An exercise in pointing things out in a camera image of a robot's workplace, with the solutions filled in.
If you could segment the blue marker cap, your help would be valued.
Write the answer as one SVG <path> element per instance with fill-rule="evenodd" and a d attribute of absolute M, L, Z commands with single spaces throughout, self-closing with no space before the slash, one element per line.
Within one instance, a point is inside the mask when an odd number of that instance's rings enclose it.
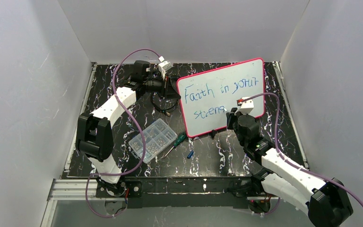
<path fill-rule="evenodd" d="M 187 158 L 190 159 L 194 155 L 194 151 L 192 150 L 188 155 Z"/>

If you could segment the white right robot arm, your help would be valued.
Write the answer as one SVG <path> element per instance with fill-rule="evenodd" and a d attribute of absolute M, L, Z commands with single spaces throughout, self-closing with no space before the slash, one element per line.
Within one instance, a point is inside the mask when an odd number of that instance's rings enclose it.
<path fill-rule="evenodd" d="M 227 128 L 233 130 L 245 154 L 262 169 L 251 177 L 259 192 L 275 195 L 307 214 L 316 227 L 338 227 L 354 212 L 342 182 L 323 180 L 277 152 L 275 145 L 260 135 L 255 117 L 237 108 L 226 113 Z"/>

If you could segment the pink framed whiteboard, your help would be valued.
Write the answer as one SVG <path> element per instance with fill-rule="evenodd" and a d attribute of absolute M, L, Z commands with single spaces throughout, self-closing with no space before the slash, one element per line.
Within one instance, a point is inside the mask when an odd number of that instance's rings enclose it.
<path fill-rule="evenodd" d="M 237 100 L 253 96 L 250 114 L 265 113 L 265 70 L 262 58 L 196 73 L 177 80 L 187 136 L 194 138 L 226 127 L 226 111 L 237 107 Z"/>

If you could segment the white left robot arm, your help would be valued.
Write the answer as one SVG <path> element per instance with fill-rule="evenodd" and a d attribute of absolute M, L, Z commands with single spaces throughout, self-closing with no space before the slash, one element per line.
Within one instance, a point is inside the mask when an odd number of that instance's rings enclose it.
<path fill-rule="evenodd" d="M 120 81 L 115 94 L 98 109 L 78 117 L 75 148 L 92 162 L 104 182 L 117 184 L 123 175 L 112 156 L 112 127 L 117 119 L 146 92 L 156 92 L 161 98 L 180 99 L 167 75 L 172 67 L 163 58 L 157 70 L 151 69 L 147 61 L 135 61 L 133 72 Z"/>

